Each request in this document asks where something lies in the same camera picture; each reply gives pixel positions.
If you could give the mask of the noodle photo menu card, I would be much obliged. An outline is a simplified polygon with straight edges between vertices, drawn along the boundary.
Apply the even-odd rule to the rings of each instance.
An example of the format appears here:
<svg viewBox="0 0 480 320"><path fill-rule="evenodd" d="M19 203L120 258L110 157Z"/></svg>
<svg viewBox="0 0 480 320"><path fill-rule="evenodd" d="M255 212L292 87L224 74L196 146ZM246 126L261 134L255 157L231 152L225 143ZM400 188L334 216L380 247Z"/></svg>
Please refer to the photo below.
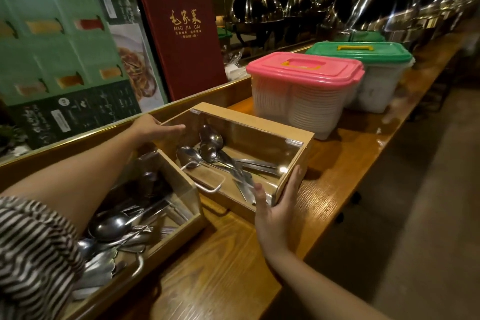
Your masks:
<svg viewBox="0 0 480 320"><path fill-rule="evenodd" d="M99 0L142 112L168 103L137 0Z"/></svg>

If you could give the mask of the green drinks menu board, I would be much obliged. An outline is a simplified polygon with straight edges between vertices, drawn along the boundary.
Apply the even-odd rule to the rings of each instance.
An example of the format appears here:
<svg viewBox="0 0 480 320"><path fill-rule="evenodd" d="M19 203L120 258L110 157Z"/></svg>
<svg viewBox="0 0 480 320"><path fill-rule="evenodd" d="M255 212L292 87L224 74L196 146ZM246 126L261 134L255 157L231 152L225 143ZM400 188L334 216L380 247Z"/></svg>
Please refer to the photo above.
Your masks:
<svg viewBox="0 0 480 320"><path fill-rule="evenodd" d="M0 0L0 99L33 150L141 113L99 0Z"/></svg>

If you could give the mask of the person's left forearm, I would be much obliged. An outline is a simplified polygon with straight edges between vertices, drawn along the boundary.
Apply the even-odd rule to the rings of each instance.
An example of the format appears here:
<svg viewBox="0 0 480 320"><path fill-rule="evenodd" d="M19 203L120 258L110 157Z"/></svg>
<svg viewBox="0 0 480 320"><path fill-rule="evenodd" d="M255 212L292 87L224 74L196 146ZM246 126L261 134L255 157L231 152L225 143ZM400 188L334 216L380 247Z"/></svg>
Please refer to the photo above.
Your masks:
<svg viewBox="0 0 480 320"><path fill-rule="evenodd" d="M33 173L0 196L41 203L67 219L81 234L138 142L138 135L127 129L96 147Z"/></svg>

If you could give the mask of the black white striped sleeve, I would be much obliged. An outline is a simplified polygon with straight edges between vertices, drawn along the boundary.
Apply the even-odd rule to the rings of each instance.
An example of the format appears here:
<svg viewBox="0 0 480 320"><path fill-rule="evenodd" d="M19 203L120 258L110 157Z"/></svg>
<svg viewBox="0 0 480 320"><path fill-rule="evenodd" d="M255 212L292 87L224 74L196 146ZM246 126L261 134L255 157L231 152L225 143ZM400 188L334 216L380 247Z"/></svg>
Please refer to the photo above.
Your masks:
<svg viewBox="0 0 480 320"><path fill-rule="evenodd" d="M85 269L75 227L46 205L0 196L0 320L57 320Z"/></svg>

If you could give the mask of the steel spoon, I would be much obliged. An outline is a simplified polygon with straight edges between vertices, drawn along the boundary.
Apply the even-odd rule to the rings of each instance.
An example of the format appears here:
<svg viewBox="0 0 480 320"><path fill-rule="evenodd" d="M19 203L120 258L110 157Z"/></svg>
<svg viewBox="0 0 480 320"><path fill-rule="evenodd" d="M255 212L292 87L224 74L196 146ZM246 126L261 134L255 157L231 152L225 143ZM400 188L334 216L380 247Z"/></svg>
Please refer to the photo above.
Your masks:
<svg viewBox="0 0 480 320"><path fill-rule="evenodd" d="M221 163L227 167L235 168L240 170L241 165L254 166L258 167L259 171L263 172L273 172L275 175L279 176L282 173L285 173L285 168L268 163L265 161L255 160L255 159L234 159L231 158L221 149L217 149L213 143L201 143L199 146L199 153L201 157L209 163Z"/></svg>
<svg viewBox="0 0 480 320"><path fill-rule="evenodd" d="M204 124L200 129L200 144L201 143L213 143L213 145L218 149L222 150L224 143L222 136L211 126ZM232 176L237 188L241 192L244 200L249 204L255 207L255 196L251 190L252 180L247 179L245 172L241 168L238 169L228 167L219 162L213 162L210 164L217 164L224 167Z"/></svg>
<svg viewBox="0 0 480 320"><path fill-rule="evenodd" d="M186 165L187 167L196 167L198 165L207 165L207 166L211 166L213 168L216 168L216 169L220 169L222 171L225 171L225 172L228 172L224 167L220 166L220 165L217 165L216 163L214 164L211 164L211 163L208 163L206 162L200 155L200 152L196 149L194 149L193 147L190 147L190 146L183 146L183 147L180 147L177 149L176 151L176 156L177 156L177 159L180 161L180 163L182 165ZM253 172L256 172L256 173L263 173L263 174L268 174L268 175L271 175L271 176L274 176L274 177L281 177L282 174L280 175L275 175L274 172L271 172L271 171L259 171L258 170L258 167L254 167L254 166L247 166L246 164L244 165L241 165L241 168L243 169L244 173L247 175L247 171L253 171Z"/></svg>

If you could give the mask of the pink lid plastic container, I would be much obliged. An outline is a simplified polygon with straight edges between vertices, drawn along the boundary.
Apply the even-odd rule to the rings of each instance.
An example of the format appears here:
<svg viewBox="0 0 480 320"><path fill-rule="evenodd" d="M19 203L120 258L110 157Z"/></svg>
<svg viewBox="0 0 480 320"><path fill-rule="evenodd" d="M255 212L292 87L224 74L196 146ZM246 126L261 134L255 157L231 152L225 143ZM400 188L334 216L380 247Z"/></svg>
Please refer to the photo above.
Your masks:
<svg viewBox="0 0 480 320"><path fill-rule="evenodd" d="M327 90L350 86L365 73L358 60L280 51L250 62L246 71L251 79L272 78Z"/></svg>

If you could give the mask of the person's right forearm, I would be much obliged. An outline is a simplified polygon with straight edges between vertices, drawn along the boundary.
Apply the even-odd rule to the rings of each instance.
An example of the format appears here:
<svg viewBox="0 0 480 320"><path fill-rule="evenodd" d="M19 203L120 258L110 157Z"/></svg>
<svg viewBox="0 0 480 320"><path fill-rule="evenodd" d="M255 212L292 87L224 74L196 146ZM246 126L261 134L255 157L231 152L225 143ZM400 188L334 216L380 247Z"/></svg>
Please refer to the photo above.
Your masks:
<svg viewBox="0 0 480 320"><path fill-rule="evenodd" d="M315 271L290 250L263 253L275 273L316 320L392 320Z"/></svg>

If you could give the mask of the clear plastic bag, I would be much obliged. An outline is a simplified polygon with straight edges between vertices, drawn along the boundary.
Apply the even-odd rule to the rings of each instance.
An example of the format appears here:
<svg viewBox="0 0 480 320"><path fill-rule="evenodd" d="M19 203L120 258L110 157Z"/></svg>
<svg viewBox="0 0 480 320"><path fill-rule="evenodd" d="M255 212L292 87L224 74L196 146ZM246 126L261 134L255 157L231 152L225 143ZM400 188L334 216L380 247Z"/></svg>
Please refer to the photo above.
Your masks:
<svg viewBox="0 0 480 320"><path fill-rule="evenodd" d="M243 53L244 48L242 47L238 51L227 52L223 57L225 75L229 82L250 77L250 74L246 71L246 67L241 65Z"/></svg>

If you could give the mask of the person's right hand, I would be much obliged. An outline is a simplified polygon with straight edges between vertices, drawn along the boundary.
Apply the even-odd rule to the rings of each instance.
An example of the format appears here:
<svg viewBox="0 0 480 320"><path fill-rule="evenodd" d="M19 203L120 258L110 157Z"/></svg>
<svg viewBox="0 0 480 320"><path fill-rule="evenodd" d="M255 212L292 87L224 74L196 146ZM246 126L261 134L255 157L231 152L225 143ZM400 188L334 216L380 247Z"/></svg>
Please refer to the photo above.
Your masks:
<svg viewBox="0 0 480 320"><path fill-rule="evenodd" d="M271 216L255 216L257 239L263 255L269 261L289 252L288 231L293 218L301 181L302 170L300 165L297 165L284 188L280 202L271 207Z"/></svg>

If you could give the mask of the person's left hand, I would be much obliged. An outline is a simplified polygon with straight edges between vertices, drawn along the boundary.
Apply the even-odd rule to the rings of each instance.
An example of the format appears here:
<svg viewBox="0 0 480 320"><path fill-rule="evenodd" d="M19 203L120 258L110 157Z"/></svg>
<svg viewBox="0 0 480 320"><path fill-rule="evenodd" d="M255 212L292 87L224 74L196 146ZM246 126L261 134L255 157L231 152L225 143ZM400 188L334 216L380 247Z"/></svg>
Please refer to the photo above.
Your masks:
<svg viewBox="0 0 480 320"><path fill-rule="evenodd" d="M134 147L139 148L147 143L166 140L160 138L161 125L151 114L144 114L137 118L127 129Z"/></svg>

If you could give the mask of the green lid plastic container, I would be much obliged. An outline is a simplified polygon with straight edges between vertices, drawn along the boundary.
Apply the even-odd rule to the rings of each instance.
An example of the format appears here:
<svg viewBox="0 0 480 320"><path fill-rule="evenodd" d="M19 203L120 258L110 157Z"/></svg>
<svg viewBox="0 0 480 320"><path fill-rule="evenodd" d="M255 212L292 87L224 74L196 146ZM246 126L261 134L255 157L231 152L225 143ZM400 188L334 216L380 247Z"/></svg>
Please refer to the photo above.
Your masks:
<svg viewBox="0 0 480 320"><path fill-rule="evenodd" d="M345 108L382 114L390 104L404 71L415 62L396 42L317 42L305 54L354 59L362 62L364 75L346 98Z"/></svg>

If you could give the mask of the wooden cutlery box open lid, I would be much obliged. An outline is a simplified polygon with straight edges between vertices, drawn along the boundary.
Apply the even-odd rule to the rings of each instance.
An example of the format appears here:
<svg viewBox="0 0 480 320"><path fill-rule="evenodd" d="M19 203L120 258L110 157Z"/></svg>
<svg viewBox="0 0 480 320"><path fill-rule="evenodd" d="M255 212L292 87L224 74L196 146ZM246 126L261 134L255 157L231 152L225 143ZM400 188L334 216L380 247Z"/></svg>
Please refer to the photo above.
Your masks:
<svg viewBox="0 0 480 320"><path fill-rule="evenodd" d="M126 294L135 286L144 281L149 275L155 273L172 255L199 234L206 226L199 192L194 182L159 149L133 159L125 166L116 184L112 187L95 215L109 210L126 200L127 194L115 194L116 189L120 185L138 179L143 173L157 171L171 184L175 198L180 199L192 212L193 216L178 227L168 216L161 218L158 222L159 224L176 227L177 229L162 240L156 240L147 245L143 254L143 266L138 274L134 274L134 270L137 269L135 255L119 253L117 259L126 260L128 266L109 284L87 299L75 302L72 293L72 303L66 308L61 320L96 320L112 305L124 299Z"/></svg>

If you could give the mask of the pile of steel spoons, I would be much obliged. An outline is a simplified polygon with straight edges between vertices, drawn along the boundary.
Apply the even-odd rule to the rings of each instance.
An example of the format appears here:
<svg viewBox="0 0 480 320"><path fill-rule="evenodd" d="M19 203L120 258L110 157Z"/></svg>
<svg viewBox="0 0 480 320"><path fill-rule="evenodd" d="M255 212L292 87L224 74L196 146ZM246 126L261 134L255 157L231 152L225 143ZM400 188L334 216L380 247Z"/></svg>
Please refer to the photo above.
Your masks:
<svg viewBox="0 0 480 320"><path fill-rule="evenodd" d="M79 241L86 258L85 271L73 287L73 300L82 301L108 285L128 266L117 259L119 253L135 255L137 275L144 264L147 245L174 233L176 227L159 224L169 217L177 227L193 214L159 171L147 171L136 180L123 183L115 194L125 193L118 205L95 214L87 227L87 235Z"/></svg>

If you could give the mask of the dark red menu book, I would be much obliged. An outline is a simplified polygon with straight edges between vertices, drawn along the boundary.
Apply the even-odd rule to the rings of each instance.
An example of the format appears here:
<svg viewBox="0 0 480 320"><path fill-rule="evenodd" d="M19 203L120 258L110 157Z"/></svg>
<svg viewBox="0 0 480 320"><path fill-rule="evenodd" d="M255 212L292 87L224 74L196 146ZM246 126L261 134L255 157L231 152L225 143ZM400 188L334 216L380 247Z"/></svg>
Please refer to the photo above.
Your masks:
<svg viewBox="0 0 480 320"><path fill-rule="evenodd" d="M212 0L141 0L172 101L227 83Z"/></svg>

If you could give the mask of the wooden cutlery box clear lid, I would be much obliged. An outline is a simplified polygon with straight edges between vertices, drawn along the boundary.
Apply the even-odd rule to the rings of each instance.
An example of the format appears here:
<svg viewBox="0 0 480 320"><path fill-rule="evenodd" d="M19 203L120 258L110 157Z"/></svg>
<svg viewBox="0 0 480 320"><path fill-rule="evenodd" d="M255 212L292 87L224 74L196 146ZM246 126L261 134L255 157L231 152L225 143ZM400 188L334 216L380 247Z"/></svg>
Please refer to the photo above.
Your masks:
<svg viewBox="0 0 480 320"><path fill-rule="evenodd" d="M245 201L231 174L207 165L182 165L176 156L178 148L189 146L199 151L200 129L203 125L209 125L223 138L222 151L228 156L284 167L286 172L281 177L261 172L246 172L246 178L252 180L253 185L250 188L252 189L255 183L261 183L271 206L275 206L280 200L295 166L301 167L302 177L305 175L308 154L314 140L312 132L205 102L163 123L164 126L180 124L186 126L183 135L155 141L155 145L175 164L183 167L184 172L195 183L205 188L205 196L252 224L255 221L256 206Z"/></svg>

